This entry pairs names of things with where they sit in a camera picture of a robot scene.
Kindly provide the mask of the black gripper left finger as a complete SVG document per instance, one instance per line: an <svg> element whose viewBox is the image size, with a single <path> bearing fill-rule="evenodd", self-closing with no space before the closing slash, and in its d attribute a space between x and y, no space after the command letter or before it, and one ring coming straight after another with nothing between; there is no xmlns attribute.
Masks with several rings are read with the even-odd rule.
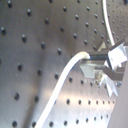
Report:
<svg viewBox="0 0 128 128"><path fill-rule="evenodd" d="M109 56L107 52L93 52L90 53L91 60L108 60Z"/></svg>

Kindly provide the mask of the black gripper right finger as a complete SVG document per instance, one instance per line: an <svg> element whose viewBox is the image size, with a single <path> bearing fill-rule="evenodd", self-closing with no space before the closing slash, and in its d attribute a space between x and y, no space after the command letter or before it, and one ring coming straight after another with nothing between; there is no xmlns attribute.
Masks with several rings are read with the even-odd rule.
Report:
<svg viewBox="0 0 128 128"><path fill-rule="evenodd" d="M123 79L124 76L124 71L125 68L124 67L117 67L115 71L113 71L112 69L104 66L102 68L103 72L112 80L114 81L121 81Z"/></svg>

